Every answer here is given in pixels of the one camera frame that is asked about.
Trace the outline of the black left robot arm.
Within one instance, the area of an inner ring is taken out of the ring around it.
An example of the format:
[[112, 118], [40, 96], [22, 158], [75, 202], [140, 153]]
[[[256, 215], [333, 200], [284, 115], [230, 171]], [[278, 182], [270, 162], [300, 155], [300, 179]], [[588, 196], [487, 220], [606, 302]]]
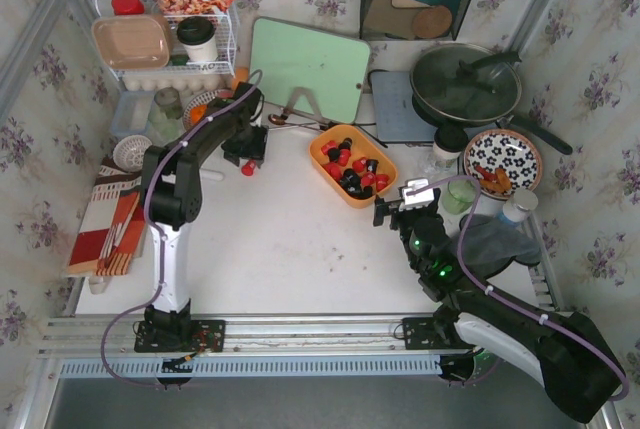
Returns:
[[187, 276], [191, 224], [203, 202], [200, 169], [215, 149], [247, 133], [260, 99], [256, 85], [240, 83], [231, 98], [210, 102], [176, 141], [145, 152], [141, 204], [153, 237], [157, 288], [137, 326], [134, 350], [139, 353], [200, 348]]

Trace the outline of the green translucent cup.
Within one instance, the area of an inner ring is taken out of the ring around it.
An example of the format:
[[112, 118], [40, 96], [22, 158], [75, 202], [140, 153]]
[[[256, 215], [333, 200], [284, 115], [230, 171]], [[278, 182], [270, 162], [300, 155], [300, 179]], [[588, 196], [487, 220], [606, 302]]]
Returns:
[[443, 184], [442, 206], [451, 215], [472, 207], [481, 192], [480, 183], [471, 177], [451, 177]]

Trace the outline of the red coffee capsule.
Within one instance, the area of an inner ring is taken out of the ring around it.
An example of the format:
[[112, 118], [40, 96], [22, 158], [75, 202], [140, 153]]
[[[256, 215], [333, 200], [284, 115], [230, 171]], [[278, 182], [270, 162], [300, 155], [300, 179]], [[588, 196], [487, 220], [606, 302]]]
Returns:
[[349, 159], [351, 158], [351, 151], [349, 149], [341, 149], [339, 153], [339, 157], [337, 159], [337, 163], [345, 167], [348, 164]]
[[372, 186], [376, 182], [376, 175], [372, 172], [366, 172], [360, 179], [362, 187]]
[[254, 175], [257, 168], [257, 162], [255, 160], [247, 161], [241, 168], [241, 173], [246, 177]]
[[379, 174], [376, 176], [375, 187], [376, 191], [380, 192], [389, 185], [389, 177], [385, 174]]
[[352, 169], [356, 172], [356, 173], [363, 173], [367, 171], [367, 159], [366, 158], [361, 158], [361, 159], [357, 159], [352, 163]]
[[342, 178], [342, 171], [337, 163], [329, 162], [323, 168], [332, 179], [339, 181]]
[[332, 149], [336, 149], [336, 148], [337, 148], [336, 142], [334, 140], [331, 140], [321, 147], [321, 152], [324, 155], [327, 155]]

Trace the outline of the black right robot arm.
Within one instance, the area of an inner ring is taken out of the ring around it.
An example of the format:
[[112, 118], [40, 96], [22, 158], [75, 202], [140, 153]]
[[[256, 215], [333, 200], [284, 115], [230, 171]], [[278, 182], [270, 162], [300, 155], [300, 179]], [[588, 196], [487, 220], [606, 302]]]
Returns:
[[580, 423], [626, 394], [626, 375], [587, 316], [545, 312], [490, 285], [467, 266], [463, 244], [447, 236], [434, 203], [403, 210], [399, 201], [376, 198], [374, 226], [386, 218], [423, 291], [441, 305], [432, 319], [442, 344], [489, 350], [538, 381], [548, 398]]

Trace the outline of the grey cloth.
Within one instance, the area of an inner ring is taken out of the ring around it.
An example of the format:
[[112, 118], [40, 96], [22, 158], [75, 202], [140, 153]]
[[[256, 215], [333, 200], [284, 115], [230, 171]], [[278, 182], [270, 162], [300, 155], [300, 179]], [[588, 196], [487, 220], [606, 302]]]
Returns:
[[536, 266], [541, 261], [539, 244], [522, 234], [515, 226], [487, 215], [466, 215], [470, 220], [463, 237], [463, 260], [476, 276], [489, 279], [500, 274], [511, 263]]

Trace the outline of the orange plastic storage basket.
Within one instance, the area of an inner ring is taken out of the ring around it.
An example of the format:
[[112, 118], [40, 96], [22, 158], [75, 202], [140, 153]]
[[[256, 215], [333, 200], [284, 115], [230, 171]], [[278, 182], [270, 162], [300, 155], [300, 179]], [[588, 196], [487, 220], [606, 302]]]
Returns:
[[398, 170], [361, 130], [339, 124], [312, 140], [308, 153], [315, 169], [351, 207], [363, 209], [390, 191]]

